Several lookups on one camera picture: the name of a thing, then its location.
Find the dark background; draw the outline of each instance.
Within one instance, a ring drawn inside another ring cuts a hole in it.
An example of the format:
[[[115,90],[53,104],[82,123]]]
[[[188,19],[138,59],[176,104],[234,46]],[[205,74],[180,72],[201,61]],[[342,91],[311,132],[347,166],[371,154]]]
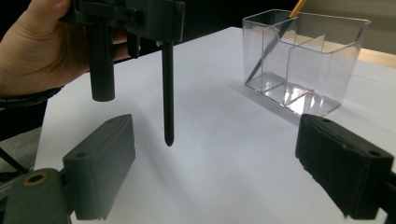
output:
[[[268,9],[280,8],[291,10],[295,1],[263,0],[184,0],[186,3],[183,42],[208,35],[230,26],[241,27],[242,19]],[[1,1],[0,36],[28,7],[30,0]],[[140,54],[159,50],[153,41],[141,40]],[[40,127],[47,102],[39,105],[0,111],[0,141],[19,133]]]

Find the human hand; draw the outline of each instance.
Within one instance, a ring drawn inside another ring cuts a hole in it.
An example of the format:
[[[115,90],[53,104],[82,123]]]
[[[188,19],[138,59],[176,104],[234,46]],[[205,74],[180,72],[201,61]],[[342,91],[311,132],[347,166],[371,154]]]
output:
[[[71,0],[32,0],[0,42],[0,98],[62,87],[89,70],[85,30],[59,21]],[[115,60],[128,58],[114,34]]]

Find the clear plastic container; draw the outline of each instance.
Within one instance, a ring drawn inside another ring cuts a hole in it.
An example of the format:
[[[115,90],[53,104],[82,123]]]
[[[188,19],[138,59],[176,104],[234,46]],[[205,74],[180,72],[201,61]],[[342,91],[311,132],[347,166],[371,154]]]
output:
[[[243,19],[245,83],[298,115],[342,103],[367,20],[273,9]]]

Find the bracelet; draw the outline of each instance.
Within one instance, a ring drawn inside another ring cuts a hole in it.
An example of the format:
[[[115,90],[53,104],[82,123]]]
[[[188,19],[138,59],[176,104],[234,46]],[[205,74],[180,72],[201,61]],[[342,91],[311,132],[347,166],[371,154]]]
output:
[[[7,98],[7,99],[0,99],[0,107],[1,108],[17,108],[17,107],[24,107],[24,106],[29,106],[29,105],[36,105],[39,103],[42,103],[52,96],[54,96],[56,93],[58,93],[62,87],[59,88],[54,88],[50,89],[47,91],[41,91],[29,95],[23,95],[23,96],[16,96],[12,98]]]

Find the white table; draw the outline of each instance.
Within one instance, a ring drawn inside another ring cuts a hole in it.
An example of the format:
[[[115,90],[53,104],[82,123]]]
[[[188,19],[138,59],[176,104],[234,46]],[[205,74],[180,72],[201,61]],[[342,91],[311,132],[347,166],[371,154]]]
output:
[[[242,30],[175,47],[175,130],[163,140],[161,53],[115,66],[116,99],[91,98],[89,76],[49,100],[35,168],[62,157],[107,119],[134,118],[136,160],[106,222],[383,223],[345,219],[294,156],[299,118],[243,84]],[[358,62],[327,118],[396,155],[396,70]]]

